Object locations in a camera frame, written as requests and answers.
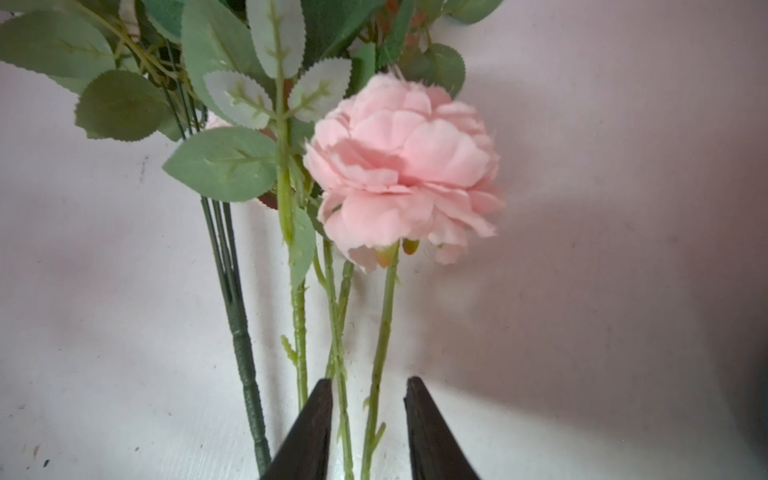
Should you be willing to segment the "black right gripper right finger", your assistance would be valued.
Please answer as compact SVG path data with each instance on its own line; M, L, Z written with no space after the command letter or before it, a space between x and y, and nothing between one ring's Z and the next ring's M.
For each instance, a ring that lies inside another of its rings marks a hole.
M404 398L414 480L479 480L424 381L407 380Z

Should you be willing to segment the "pink peony flower stem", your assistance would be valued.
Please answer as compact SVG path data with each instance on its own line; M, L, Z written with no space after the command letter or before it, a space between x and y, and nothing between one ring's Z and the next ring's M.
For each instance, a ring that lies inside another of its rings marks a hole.
M294 336L284 341L300 410L310 392L306 282L314 274L329 308L324 377L346 405L342 340L355 271L386 272L363 437L355 462L340 417L346 478L369 478L385 431L378 419L398 259L421 244L450 264L468 236L494 234L499 156L471 105L438 86L376 70L375 17L388 1L245 1L231 10L262 68L234 110L275 144L276 180L253 200L271 206L287 247Z

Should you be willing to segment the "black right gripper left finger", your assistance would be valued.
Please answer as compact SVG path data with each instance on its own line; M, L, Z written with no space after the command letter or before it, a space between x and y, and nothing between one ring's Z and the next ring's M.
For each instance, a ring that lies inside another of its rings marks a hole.
M261 480L326 480L332 432L332 380L317 382Z

